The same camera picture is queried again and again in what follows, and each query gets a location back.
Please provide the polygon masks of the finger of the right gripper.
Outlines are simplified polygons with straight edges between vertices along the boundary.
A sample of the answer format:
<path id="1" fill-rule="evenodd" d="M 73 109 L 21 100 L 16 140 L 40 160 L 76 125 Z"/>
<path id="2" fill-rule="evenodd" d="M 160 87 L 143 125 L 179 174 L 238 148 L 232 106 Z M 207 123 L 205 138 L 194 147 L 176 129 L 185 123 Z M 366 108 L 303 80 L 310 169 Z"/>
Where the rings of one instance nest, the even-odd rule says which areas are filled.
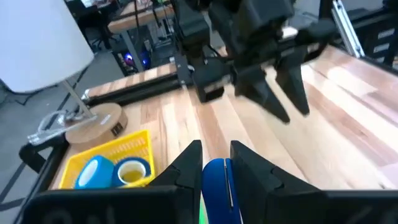
<path id="1" fill-rule="evenodd" d="M 304 58 L 305 53 L 302 50 L 295 50 L 283 57 L 276 67 L 276 82 L 300 113 L 306 116 L 310 113 L 310 109 L 301 73 Z"/>
<path id="2" fill-rule="evenodd" d="M 238 71 L 234 77 L 235 96 L 244 96 L 262 107 L 283 123 L 289 116 L 266 81 L 261 67 L 248 67 Z"/>

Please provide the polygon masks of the yellow plastic basket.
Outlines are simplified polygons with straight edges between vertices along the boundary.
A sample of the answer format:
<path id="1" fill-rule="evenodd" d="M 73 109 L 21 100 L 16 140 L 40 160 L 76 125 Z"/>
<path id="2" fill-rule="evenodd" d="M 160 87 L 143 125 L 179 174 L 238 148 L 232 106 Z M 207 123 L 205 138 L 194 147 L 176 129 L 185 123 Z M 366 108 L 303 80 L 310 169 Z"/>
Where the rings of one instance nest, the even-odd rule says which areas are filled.
<path id="1" fill-rule="evenodd" d="M 120 160 L 127 157 L 141 157 L 150 164 L 150 176 L 136 183 L 125 185 L 125 187 L 143 187 L 155 177 L 151 136 L 150 132 L 144 129 L 70 156 L 66 161 L 58 188 L 72 189 L 82 168 L 94 156 L 103 156 L 113 162 L 113 164 L 117 164 Z"/>

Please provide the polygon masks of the background wooden workbench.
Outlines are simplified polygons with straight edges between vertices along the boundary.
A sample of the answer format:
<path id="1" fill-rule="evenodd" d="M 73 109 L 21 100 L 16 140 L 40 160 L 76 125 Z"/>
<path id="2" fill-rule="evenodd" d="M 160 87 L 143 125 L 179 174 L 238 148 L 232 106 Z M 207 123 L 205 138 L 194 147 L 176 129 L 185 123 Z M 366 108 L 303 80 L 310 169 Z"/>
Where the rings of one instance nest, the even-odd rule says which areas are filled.
<path id="1" fill-rule="evenodd" d="M 108 24 L 108 29 L 113 34 L 121 34 L 139 72 L 145 70 L 140 50 L 142 44 L 136 47 L 129 31 L 137 29 L 137 32 L 140 33 L 141 27 L 168 18 L 173 14 L 171 0 L 131 0 L 116 13 Z"/>

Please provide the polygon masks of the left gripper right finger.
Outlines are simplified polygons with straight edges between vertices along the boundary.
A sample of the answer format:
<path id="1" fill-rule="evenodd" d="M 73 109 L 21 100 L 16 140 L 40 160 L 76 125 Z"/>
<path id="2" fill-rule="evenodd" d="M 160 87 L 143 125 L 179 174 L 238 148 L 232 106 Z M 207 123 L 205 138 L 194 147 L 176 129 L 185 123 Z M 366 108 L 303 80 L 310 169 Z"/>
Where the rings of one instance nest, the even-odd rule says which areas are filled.
<path id="1" fill-rule="evenodd" d="M 288 173 L 239 141 L 231 141 L 233 179 L 244 224 L 321 224 L 320 189 Z"/>

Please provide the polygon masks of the silver aluminium post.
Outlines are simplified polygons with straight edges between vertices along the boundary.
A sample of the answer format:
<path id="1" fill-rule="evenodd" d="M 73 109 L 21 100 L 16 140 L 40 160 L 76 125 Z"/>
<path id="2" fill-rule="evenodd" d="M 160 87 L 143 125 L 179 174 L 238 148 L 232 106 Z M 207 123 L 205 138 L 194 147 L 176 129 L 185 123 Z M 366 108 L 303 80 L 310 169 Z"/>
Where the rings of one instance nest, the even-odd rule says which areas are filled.
<path id="1" fill-rule="evenodd" d="M 341 0 L 332 0 L 331 13 L 348 53 L 355 58 L 365 56 L 364 50 Z"/>

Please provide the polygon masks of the light blue tape roll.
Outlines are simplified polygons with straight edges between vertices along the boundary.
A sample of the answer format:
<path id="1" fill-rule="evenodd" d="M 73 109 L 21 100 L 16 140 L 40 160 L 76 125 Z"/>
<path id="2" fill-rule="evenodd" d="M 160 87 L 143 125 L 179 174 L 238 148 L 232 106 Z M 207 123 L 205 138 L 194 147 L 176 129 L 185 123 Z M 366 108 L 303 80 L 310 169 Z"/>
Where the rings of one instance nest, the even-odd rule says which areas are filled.
<path id="1" fill-rule="evenodd" d="M 102 189 L 111 186 L 114 164 L 103 156 L 92 157 L 79 173 L 74 189 Z"/>

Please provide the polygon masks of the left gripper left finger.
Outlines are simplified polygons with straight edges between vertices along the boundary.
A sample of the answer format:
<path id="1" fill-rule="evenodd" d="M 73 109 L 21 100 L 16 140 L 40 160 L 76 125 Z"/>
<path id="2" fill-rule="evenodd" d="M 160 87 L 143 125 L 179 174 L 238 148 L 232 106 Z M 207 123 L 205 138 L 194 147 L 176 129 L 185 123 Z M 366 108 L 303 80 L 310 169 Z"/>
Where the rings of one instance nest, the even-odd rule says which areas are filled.
<path id="1" fill-rule="evenodd" d="M 199 224 L 203 150 L 192 141 L 151 183 L 155 224 Z"/>

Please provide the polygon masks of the blue mini stapler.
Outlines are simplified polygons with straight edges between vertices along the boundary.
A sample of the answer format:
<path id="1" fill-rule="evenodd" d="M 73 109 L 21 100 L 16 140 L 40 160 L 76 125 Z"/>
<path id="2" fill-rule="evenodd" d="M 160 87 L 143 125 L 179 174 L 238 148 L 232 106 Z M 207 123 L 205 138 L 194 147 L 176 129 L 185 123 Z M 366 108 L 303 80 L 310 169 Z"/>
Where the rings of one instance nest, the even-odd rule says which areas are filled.
<path id="1" fill-rule="evenodd" d="M 213 159 L 203 168 L 201 191 L 209 224 L 242 224 L 231 159 Z"/>

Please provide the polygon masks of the white shade wooden base lamp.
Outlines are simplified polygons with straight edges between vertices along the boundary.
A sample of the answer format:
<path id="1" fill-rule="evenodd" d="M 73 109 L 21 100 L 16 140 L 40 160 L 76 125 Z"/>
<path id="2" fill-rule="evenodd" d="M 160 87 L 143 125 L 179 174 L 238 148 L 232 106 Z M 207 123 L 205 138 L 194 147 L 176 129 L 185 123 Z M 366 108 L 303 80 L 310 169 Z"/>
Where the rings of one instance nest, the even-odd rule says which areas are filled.
<path id="1" fill-rule="evenodd" d="M 118 104 L 89 106 L 68 82 L 94 58 L 64 0 L 0 0 L 0 81 L 16 93 L 61 85 L 82 112 L 61 128 L 40 125 L 27 137 L 31 144 L 64 135 L 72 144 L 96 146 L 124 131 L 126 115 Z"/>

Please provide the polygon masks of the dark blue tape roll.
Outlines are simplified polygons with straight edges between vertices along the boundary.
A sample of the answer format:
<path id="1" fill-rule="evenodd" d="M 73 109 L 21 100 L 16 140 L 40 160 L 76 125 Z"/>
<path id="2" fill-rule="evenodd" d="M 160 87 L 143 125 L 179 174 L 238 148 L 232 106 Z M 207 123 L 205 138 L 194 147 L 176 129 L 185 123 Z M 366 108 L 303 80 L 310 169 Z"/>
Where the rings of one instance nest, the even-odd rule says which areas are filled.
<path id="1" fill-rule="evenodd" d="M 114 167 L 111 185 L 121 187 L 133 184 L 151 175 L 150 164 L 141 157 L 127 157 Z"/>

